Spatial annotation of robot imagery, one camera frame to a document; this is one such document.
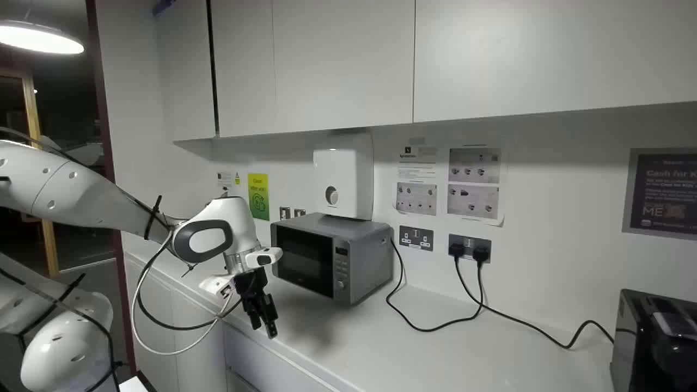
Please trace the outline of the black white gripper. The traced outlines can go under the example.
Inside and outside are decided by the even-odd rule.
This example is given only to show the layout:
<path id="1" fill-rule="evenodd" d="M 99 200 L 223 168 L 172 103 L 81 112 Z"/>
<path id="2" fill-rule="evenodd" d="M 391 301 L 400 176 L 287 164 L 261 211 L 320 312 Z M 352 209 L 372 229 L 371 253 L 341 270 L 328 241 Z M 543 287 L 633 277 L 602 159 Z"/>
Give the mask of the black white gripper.
<path id="1" fill-rule="evenodd" d="M 200 289 L 208 295 L 223 297 L 226 287 L 235 287 L 235 292 L 243 298 L 243 312 L 250 317 L 250 326 L 258 329 L 261 320 L 266 324 L 268 338 L 276 338 L 276 308 L 270 295 L 263 292 L 266 266 L 276 263 L 283 257 L 283 251 L 276 246 L 250 251 L 237 257 L 237 263 L 228 275 L 216 275 L 200 284 Z"/>

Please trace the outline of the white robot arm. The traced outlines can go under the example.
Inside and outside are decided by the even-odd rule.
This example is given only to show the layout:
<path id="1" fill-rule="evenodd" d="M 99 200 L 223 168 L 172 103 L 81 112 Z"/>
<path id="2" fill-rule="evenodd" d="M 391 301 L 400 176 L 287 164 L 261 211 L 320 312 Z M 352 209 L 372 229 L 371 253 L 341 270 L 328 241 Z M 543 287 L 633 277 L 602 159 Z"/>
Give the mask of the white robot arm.
<path id="1" fill-rule="evenodd" d="M 0 178 L 7 209 L 132 234 L 189 266 L 220 257 L 226 273 L 205 278 L 203 289 L 222 297 L 223 312 L 243 309 L 252 326 L 276 331 L 266 267 L 281 259 L 281 251 L 261 246 L 243 199 L 214 199 L 191 217 L 169 217 L 53 147 L 10 140 L 0 142 Z M 1 329 L 29 343 L 20 366 L 23 388 L 118 392 L 106 297 L 49 280 L 10 257 L 1 261 L 1 284 Z"/>

